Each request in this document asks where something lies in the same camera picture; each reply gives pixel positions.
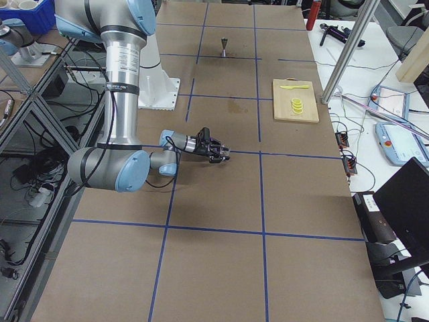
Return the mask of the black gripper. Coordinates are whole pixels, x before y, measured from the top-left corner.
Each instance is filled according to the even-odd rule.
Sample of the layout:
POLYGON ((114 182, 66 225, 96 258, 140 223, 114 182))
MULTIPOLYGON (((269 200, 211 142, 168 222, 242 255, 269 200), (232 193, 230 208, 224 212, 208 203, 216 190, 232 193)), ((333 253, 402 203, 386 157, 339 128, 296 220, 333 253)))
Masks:
POLYGON ((228 156, 220 156, 220 152, 229 151, 229 147, 210 136, 209 128, 203 127, 197 133, 194 153, 200 156, 208 156, 211 164, 227 161, 228 156))

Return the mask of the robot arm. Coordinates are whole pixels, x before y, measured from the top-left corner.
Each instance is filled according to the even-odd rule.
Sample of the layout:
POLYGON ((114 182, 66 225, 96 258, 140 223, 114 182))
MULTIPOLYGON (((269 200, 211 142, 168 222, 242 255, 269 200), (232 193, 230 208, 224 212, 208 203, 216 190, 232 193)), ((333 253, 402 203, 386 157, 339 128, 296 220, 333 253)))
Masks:
POLYGON ((151 170, 176 176, 182 152, 211 163, 229 159, 229 149, 208 128, 189 136, 165 129, 160 152, 147 153, 137 137, 139 109, 172 110, 180 80, 162 68, 151 1, 57 1, 56 25, 69 38, 105 47, 105 132, 96 146, 68 160, 68 173, 81 188, 128 193, 139 190, 151 170))

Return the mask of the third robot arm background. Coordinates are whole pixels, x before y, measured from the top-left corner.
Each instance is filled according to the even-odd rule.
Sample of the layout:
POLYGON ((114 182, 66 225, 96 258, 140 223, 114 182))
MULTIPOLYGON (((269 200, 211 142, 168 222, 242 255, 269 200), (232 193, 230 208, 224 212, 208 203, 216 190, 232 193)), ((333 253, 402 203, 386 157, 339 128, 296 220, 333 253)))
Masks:
POLYGON ((56 46, 39 44, 18 18, 1 20, 1 49, 17 66, 43 66, 56 46))

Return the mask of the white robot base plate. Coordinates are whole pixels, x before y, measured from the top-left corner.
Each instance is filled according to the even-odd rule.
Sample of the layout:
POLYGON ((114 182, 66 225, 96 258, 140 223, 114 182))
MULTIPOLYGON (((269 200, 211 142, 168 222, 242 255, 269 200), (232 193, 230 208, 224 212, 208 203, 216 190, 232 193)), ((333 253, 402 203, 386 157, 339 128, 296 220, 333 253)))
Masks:
POLYGON ((169 77, 162 68, 155 34, 147 37, 147 44, 140 52, 139 67, 138 108, 174 110, 180 79, 169 77))

